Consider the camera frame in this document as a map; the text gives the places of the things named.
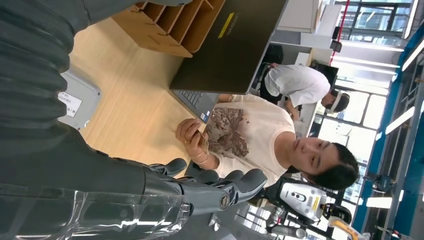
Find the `wooden shelf organizer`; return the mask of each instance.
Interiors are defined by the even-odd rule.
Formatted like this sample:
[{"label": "wooden shelf organizer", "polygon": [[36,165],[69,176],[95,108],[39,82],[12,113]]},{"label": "wooden shelf organizer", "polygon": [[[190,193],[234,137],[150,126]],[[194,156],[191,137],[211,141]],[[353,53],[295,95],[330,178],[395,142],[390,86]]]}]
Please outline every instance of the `wooden shelf organizer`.
[{"label": "wooden shelf organizer", "polygon": [[193,0],[182,6],[137,3],[112,18],[140,47],[191,58],[225,0]]}]

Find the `window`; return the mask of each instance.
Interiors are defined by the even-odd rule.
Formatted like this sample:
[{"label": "window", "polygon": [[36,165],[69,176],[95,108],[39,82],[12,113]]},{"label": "window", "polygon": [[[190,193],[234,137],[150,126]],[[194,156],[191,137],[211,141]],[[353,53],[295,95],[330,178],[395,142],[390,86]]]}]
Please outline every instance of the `window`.
[{"label": "window", "polygon": [[383,96],[371,95],[368,107],[366,108],[363,125],[373,129],[378,129],[383,116],[386,98]]},{"label": "window", "polygon": [[[350,1],[344,18],[341,39],[378,45],[400,46],[402,32],[408,23],[412,0],[358,0]],[[342,5],[340,21],[346,9]]]},{"label": "window", "polygon": [[369,94],[358,92],[358,91],[346,91],[339,90],[344,94],[348,94],[350,96],[349,105],[347,108],[341,112],[337,113],[329,113],[328,116],[343,119],[353,123],[361,123],[362,116],[364,114],[365,107],[367,105],[367,100],[370,97]]},{"label": "window", "polygon": [[367,168],[360,165],[359,166],[359,178],[356,183],[354,183],[352,186],[348,187],[344,191],[343,199],[357,204],[359,201],[359,195],[361,193],[362,184],[364,183],[363,177],[365,176]]},{"label": "window", "polygon": [[361,164],[367,165],[376,139],[376,131],[324,119],[318,137],[346,146]]},{"label": "window", "polygon": [[367,92],[372,93],[372,94],[378,94],[378,95],[385,95],[386,96],[389,93],[389,90],[387,90],[387,88],[383,88],[383,87],[380,87],[380,86],[372,86],[372,85],[368,85],[368,84],[364,84],[364,83],[360,83],[360,82],[342,80],[342,79],[339,79],[339,78],[337,79],[335,84],[339,87],[354,89],[354,90],[357,90],[357,91],[366,90]]},{"label": "window", "polygon": [[[352,86],[344,86],[344,82],[349,82],[353,84]],[[390,86],[389,82],[386,81],[378,81],[374,79],[366,79],[366,78],[358,78],[358,77],[346,77],[346,76],[337,76],[337,81],[335,82],[337,86],[344,86],[347,88],[352,88],[355,90],[366,90],[367,92],[374,93],[374,94],[384,94],[387,95],[388,91],[387,89]],[[371,87],[377,87],[381,89],[385,89],[386,93],[380,93],[380,92],[374,92],[371,90]]]}]

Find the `headphones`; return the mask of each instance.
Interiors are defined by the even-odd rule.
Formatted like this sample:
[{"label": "headphones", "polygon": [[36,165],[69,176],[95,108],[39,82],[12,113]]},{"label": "headphones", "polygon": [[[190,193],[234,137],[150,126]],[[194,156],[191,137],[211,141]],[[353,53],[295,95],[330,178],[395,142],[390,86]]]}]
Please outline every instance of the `headphones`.
[{"label": "headphones", "polygon": [[340,99],[342,98],[343,95],[346,95],[349,99],[350,96],[345,94],[345,93],[341,93],[340,91],[337,93],[337,96],[335,97],[335,100],[329,110],[330,113],[334,113],[334,110],[336,109],[337,105],[339,105]]}]

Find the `woman's hand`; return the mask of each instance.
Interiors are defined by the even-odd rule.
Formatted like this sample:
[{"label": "woman's hand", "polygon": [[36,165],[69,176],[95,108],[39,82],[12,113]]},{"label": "woman's hand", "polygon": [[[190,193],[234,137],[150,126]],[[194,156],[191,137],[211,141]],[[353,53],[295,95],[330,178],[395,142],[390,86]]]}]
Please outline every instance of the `woman's hand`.
[{"label": "woman's hand", "polygon": [[184,144],[185,150],[192,159],[200,159],[206,154],[199,146],[202,134],[198,131],[201,126],[198,119],[189,118],[183,120],[175,131],[175,137]]}]

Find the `red cable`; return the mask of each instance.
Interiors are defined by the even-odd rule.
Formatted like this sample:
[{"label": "red cable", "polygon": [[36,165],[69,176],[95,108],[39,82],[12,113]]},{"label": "red cable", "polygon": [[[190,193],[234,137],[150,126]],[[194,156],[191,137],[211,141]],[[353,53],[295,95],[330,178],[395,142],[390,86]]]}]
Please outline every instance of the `red cable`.
[{"label": "red cable", "polygon": [[[343,25],[345,24],[345,18],[346,18],[346,14],[348,13],[349,3],[351,3],[351,0],[346,1],[346,7],[344,8],[343,18],[341,19],[340,30],[338,31],[337,42],[340,42],[340,38],[342,37]],[[332,52],[331,59],[330,59],[330,66],[331,66],[331,63],[333,62],[334,55],[336,55],[336,51]]]}]

